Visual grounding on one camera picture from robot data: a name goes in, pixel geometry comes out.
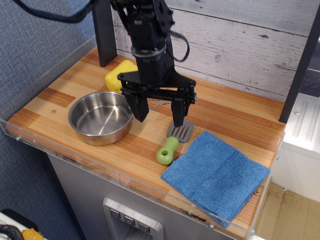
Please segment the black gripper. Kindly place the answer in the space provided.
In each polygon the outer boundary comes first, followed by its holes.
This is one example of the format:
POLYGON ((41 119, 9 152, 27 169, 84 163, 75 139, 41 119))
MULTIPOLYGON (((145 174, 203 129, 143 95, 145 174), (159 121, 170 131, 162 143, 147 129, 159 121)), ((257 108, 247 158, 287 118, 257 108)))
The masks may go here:
POLYGON ((173 123, 175 127, 181 127, 188 115, 187 104, 194 104, 197 100, 194 90, 196 82, 176 72, 171 48, 133 48, 131 52, 136 59, 138 70, 120 73, 117 78, 121 81, 122 92, 125 93, 134 117, 141 123, 145 120, 149 113, 147 98, 173 100, 173 123))

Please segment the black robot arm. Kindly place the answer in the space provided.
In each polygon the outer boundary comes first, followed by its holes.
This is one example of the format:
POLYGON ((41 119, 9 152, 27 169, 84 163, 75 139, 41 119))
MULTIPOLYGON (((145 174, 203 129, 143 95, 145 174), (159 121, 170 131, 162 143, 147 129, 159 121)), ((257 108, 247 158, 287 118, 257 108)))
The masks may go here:
POLYGON ((149 113, 148 99, 171 102, 176 127, 184 123, 189 106, 195 104, 196 82, 175 70, 172 36, 186 38, 171 30, 173 11, 163 0, 113 0, 131 39, 131 53, 137 71, 120 73, 121 91, 134 117, 143 122, 149 113))

